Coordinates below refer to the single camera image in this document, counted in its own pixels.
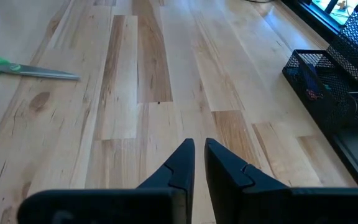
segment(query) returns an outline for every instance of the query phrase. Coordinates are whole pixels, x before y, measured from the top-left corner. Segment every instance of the black mesh organizer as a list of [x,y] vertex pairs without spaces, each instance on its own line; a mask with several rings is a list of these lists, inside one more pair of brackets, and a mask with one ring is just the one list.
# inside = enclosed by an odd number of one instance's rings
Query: black mesh organizer
[[294,50],[283,69],[326,133],[358,126],[358,6],[325,50]]

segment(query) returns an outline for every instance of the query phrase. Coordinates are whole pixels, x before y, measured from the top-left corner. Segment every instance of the scissor blade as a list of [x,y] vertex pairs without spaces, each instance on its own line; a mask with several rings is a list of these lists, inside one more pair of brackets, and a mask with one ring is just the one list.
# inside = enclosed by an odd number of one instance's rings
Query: scissor blade
[[16,74],[16,75],[33,76],[33,77],[43,77],[43,78],[61,78],[61,79],[69,79],[69,80],[80,79],[78,75],[68,72],[33,67],[28,65],[18,65],[14,63],[0,65],[0,72]]

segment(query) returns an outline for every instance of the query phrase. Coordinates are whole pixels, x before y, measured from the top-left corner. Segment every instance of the wooden floor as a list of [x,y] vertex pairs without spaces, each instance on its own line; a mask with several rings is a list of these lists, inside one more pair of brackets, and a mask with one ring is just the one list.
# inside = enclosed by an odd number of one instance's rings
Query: wooden floor
[[45,189],[134,188],[196,144],[193,223],[214,223],[206,137],[291,186],[355,186],[281,74],[327,43],[280,1],[0,0],[0,223]]

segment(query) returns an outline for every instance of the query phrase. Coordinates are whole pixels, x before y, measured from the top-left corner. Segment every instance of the wood knot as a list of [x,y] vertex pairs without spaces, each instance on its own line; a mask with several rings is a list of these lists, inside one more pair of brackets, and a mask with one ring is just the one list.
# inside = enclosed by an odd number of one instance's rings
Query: wood knot
[[42,111],[44,105],[47,103],[49,99],[50,93],[49,92],[42,92],[35,96],[30,102],[30,109],[34,110],[35,112]]

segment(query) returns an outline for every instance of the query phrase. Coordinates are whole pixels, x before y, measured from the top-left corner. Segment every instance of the wood grain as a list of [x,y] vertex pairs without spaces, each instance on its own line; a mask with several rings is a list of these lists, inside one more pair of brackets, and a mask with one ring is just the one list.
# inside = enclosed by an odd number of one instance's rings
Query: wood grain
[[0,75],[0,223],[41,190],[137,187],[185,138],[193,223],[215,222],[206,138],[287,185],[355,187],[280,73],[325,46],[280,2],[0,0],[0,56],[81,77]]

